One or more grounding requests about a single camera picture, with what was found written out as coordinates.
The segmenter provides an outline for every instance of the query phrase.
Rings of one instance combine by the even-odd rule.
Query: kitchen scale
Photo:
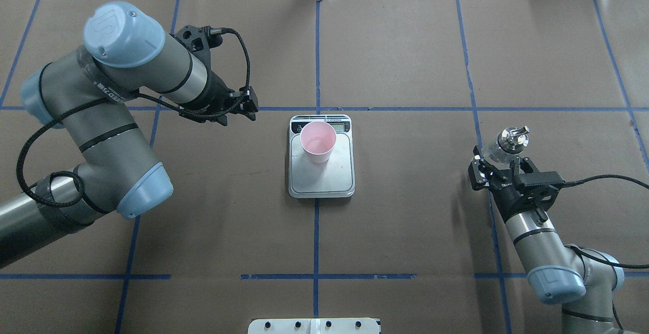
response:
[[[336,144],[329,160],[313,163],[300,144],[302,128],[311,121],[334,127]],[[295,198],[339,198],[354,195],[354,149],[352,120],[347,115],[298,115],[288,128],[288,192]]]

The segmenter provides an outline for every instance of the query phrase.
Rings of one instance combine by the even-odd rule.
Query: black cable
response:
[[[649,265],[625,265],[623,263],[610,262],[608,260],[598,258],[595,257],[594,255],[588,254],[585,251],[582,251],[582,249],[577,246],[568,245],[566,246],[566,248],[572,249],[575,252],[575,254],[579,255],[580,257],[584,256],[586,258],[590,258],[594,260],[595,262],[603,263],[607,266],[619,267],[621,269],[649,269]]]
[[[33,185],[30,187],[27,185],[27,182],[25,181],[25,174],[24,174],[24,168],[25,168],[25,159],[27,158],[27,153],[29,152],[30,147],[34,144],[34,142],[39,138],[42,134],[44,134],[47,130],[53,128],[56,124],[62,122],[65,118],[69,117],[70,115],[74,115],[75,113],[81,112],[82,110],[85,110],[86,108],[91,108],[93,106],[106,103],[108,102],[109,99],[107,98],[99,98],[94,101],[90,101],[88,103],[84,103],[83,105],[77,106],[75,108],[72,108],[71,110],[68,110],[67,112],[62,113],[52,121],[48,122],[45,124],[42,128],[40,128],[36,133],[34,133],[28,140],[25,142],[23,145],[23,149],[20,150],[20,154],[18,154],[18,162],[16,163],[16,178],[18,179],[18,184],[20,185],[21,190],[25,193],[25,195],[28,195],[32,200],[35,200],[38,203],[41,203],[42,205],[46,206],[51,206],[51,207],[69,207],[74,205],[75,203],[81,201],[81,199],[85,196],[85,187],[83,184],[83,179],[79,177],[78,174],[74,172],[69,172],[66,170],[60,171],[60,172],[54,172],[51,175],[51,177],[70,177],[72,180],[74,180],[75,186],[77,186],[77,195],[70,201],[68,202],[56,202],[55,200],[51,200],[49,198],[44,198],[41,197],[31,191],[31,188],[33,188]]]
[[[610,300],[610,304],[612,304],[612,315],[615,317],[615,321],[617,322],[617,326],[620,328],[620,330],[624,330],[624,327],[622,326],[622,323],[620,322],[620,318],[617,316],[617,311],[615,311],[615,303]]]
[[[563,188],[568,188],[568,187],[579,186],[580,184],[585,184],[586,182],[594,181],[596,179],[603,179],[603,178],[623,179],[625,181],[634,182],[635,184],[639,184],[640,186],[642,186],[642,187],[644,187],[646,189],[649,189],[649,184],[646,184],[645,182],[638,181],[635,178],[626,177],[625,175],[618,175],[618,174],[595,175],[593,177],[588,177],[586,179],[580,179],[579,181],[565,182],[562,187]]]

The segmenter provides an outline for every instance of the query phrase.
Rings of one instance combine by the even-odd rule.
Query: black tape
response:
[[[561,313],[564,313],[564,314],[570,315],[570,316],[574,316],[575,318],[593,320],[593,321],[600,321],[600,322],[612,322],[614,320],[613,318],[605,318],[603,316],[593,316],[593,315],[588,315],[588,314],[575,313],[575,311],[570,311],[570,310],[566,310],[566,309],[561,309]]]
[[[83,45],[77,48],[77,62],[83,70],[84,75],[86,75],[95,87],[106,95],[109,100],[114,103],[124,103],[135,99],[135,96],[132,94],[133,91],[127,91],[121,88],[97,67],[97,64],[95,64],[95,58],[92,57],[92,54],[90,54]]]
[[[48,198],[49,200],[54,200],[52,195],[52,175],[47,175],[42,179],[39,184],[37,184],[37,189],[35,193],[43,198]],[[90,224],[80,224],[77,221],[72,220],[70,216],[61,211],[58,207],[51,207],[38,204],[40,214],[57,230],[64,232],[66,234],[76,233],[79,230],[90,226]]]
[[[534,235],[538,233],[556,233],[556,232],[557,231],[552,228],[541,228],[541,229],[532,230],[531,232],[522,233],[521,235],[516,237],[516,239],[514,239],[514,245],[516,245],[517,242],[522,241],[522,239],[529,237],[529,235]]]
[[[158,92],[158,93],[160,93],[160,94],[169,94],[171,92],[176,92],[179,89],[181,89],[181,87],[184,86],[185,83],[187,83],[187,80],[190,79],[190,75],[192,75],[193,67],[194,67],[194,61],[192,59],[192,56],[190,55],[190,68],[187,70],[187,75],[185,75],[185,78],[183,78],[183,80],[181,80],[181,82],[178,83],[178,85],[176,87],[173,87],[169,91]]]
[[[131,129],[137,129],[137,124],[133,122],[132,124],[127,124],[120,126],[118,128],[112,129],[111,131],[107,131],[103,134],[101,134],[98,137],[92,138],[91,140],[88,140],[87,142],[81,144],[79,147],[80,152],[85,152],[86,150],[90,149],[91,147],[99,144],[100,142],[103,142],[104,140],[107,140],[109,138],[112,138],[116,135],[119,135],[120,133],[123,133],[124,131],[128,131]]]

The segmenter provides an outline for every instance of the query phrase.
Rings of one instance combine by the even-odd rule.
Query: robotic arm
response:
[[[633,334],[614,327],[612,292],[623,285],[624,271],[603,262],[618,261],[593,249],[564,246],[554,229],[547,211],[570,184],[519,156],[528,133],[526,126],[507,128],[484,149],[476,146],[468,167],[471,186],[492,193],[538,299],[562,305],[564,334]]]
[[[211,71],[209,50],[222,43],[223,33],[236,34],[246,55],[246,85],[238,92]],[[86,22],[83,46],[46,64],[21,88],[26,110],[42,124],[65,127],[86,163],[28,187],[21,179],[23,148],[17,173],[26,193],[0,204],[0,268],[108,212],[134,218],[169,198],[169,176],[124,102],[157,101],[139,94],[145,86],[177,103],[171,107],[193,121],[225,126],[226,113],[254,121],[257,96],[249,64],[232,29],[185,26],[171,35],[132,4],[100,6]]]

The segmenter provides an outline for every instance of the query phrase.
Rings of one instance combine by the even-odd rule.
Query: pink cup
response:
[[[302,128],[300,143],[306,158],[313,163],[324,163],[334,150],[336,131],[326,122],[312,121]]]

